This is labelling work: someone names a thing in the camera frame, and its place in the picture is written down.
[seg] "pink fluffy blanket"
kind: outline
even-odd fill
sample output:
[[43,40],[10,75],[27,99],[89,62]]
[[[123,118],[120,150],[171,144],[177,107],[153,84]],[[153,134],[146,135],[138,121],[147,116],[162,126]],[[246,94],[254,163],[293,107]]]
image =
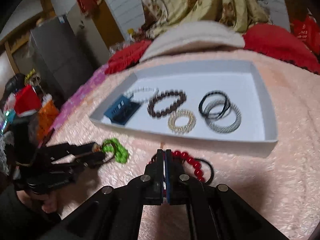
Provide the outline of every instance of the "pink fluffy blanket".
[[[278,121],[279,143],[266,159],[228,153],[161,145],[125,134],[95,127],[89,116],[109,92],[132,71],[155,65],[188,60],[243,59],[252,61],[268,87]],[[190,53],[161,57],[122,73],[110,75],[82,104],[74,109],[65,124],[53,135],[50,144],[117,137],[129,150],[127,164],[109,163],[98,170],[87,170],[75,185],[59,192],[62,217],[104,185],[120,187],[143,174],[156,150],[181,149],[210,161],[215,169],[212,185],[225,183],[249,205],[290,239],[308,239],[320,216],[320,76],[264,55],[237,50],[233,52]],[[185,208],[144,208],[139,239],[187,239]]]

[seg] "metal screw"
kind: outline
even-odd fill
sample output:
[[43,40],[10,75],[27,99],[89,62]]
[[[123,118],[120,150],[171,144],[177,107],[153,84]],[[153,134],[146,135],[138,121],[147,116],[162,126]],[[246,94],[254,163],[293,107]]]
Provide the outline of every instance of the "metal screw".
[[226,184],[220,184],[219,186],[218,186],[218,190],[220,190],[220,191],[222,191],[222,192],[226,192],[226,191],[228,191],[228,186],[226,185]]
[[142,175],[142,176],[140,177],[140,179],[141,179],[143,182],[146,182],[146,181],[149,181],[151,178],[150,178],[149,175]]
[[187,174],[181,174],[181,175],[179,176],[179,178],[180,178],[182,181],[187,181],[187,180],[190,179],[189,175],[187,175]]
[[105,187],[103,187],[103,188],[101,189],[101,192],[102,192],[103,194],[110,194],[110,193],[112,192],[112,187],[110,187],[110,186],[105,186]]

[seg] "white tray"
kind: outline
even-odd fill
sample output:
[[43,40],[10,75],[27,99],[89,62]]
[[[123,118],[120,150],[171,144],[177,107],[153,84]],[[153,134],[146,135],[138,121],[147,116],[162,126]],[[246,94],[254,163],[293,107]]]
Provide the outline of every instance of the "white tray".
[[[191,110],[196,116],[196,126],[187,134],[174,134],[167,125],[168,116],[152,118],[147,112],[147,103],[131,117],[125,126],[112,124],[104,116],[105,111],[123,93],[139,87],[165,90],[183,90],[187,101],[179,109]],[[203,96],[212,90],[222,90],[230,101],[241,111],[239,128],[228,134],[216,133],[207,125],[198,111]],[[136,99],[151,93],[137,93]],[[215,97],[208,98],[204,107]],[[155,105],[155,111],[168,107],[174,98],[165,98]],[[190,61],[161,65],[138,70],[126,78],[99,105],[90,116],[99,127],[126,133],[146,139],[156,139],[165,143],[205,148],[214,151],[267,157],[277,143],[278,131],[272,102],[266,86],[256,67],[248,61],[210,60]],[[219,125],[229,125],[235,114],[219,121]],[[186,124],[180,118],[176,125]]]

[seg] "white pillow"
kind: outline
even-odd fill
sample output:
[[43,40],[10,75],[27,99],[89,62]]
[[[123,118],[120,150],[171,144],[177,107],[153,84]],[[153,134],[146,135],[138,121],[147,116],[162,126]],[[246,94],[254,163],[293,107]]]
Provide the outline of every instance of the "white pillow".
[[214,21],[183,23],[157,37],[143,54],[140,62],[162,55],[173,55],[203,49],[229,46],[244,47],[241,34]]

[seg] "pillow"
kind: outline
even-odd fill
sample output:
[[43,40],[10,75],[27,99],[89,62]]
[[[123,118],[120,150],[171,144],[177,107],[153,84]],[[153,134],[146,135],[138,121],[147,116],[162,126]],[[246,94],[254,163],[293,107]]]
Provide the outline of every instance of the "pillow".
[[257,24],[244,35],[244,49],[265,54],[295,66],[320,74],[320,64],[307,46],[286,29],[269,24]]
[[172,55],[219,46],[244,47],[244,39],[225,25],[213,21],[181,24],[157,37],[140,62],[161,55]]

